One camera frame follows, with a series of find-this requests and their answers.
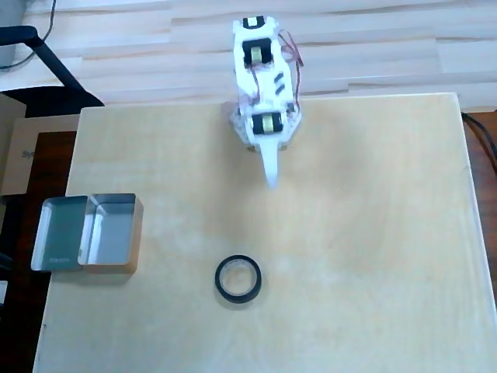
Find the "black tape roll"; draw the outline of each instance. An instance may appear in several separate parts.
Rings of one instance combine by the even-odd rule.
[[[222,277],[223,277],[223,269],[227,270],[230,267],[231,263],[236,263],[237,261],[246,262],[251,268],[253,268],[255,272],[255,281],[253,285],[247,292],[242,294],[232,293],[223,287]],[[249,258],[245,255],[232,255],[223,260],[216,269],[216,275],[214,278],[214,283],[216,285],[216,289],[221,293],[224,299],[231,303],[247,303],[250,302],[253,298],[257,296],[262,286],[262,275],[261,270],[254,259]]]

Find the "wooden floor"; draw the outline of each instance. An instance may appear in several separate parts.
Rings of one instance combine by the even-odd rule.
[[[24,23],[44,35],[51,3],[34,0]],[[455,91],[463,108],[497,108],[496,0],[58,0],[48,42],[106,104],[223,101],[231,23],[257,14],[294,35],[303,95]],[[0,90],[55,82],[32,61]]]

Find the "silver metal box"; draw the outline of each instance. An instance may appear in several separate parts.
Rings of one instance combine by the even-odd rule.
[[[142,219],[143,205],[132,193],[49,198],[43,203],[31,268],[132,274]]]

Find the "white 3d-printed bracket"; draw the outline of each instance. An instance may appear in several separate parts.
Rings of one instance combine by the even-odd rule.
[[[248,24],[255,24],[248,19]],[[253,146],[262,156],[266,180],[276,187],[278,180],[278,151],[288,145],[301,122],[301,111],[295,102],[290,66],[283,58],[278,41],[278,23],[266,17],[257,28],[245,28],[239,21],[233,22],[235,35],[235,73],[238,84],[238,109],[231,114],[231,122],[240,139]],[[250,40],[270,39],[272,61],[247,66],[243,43]],[[254,133],[253,116],[279,113],[283,130]]]

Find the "light wood tabletop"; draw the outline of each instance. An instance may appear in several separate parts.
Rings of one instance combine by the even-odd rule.
[[[54,274],[38,373],[493,371],[457,98],[313,99],[269,190],[218,105],[82,112],[67,194],[143,201],[132,277]],[[214,271],[262,268],[245,307]]]

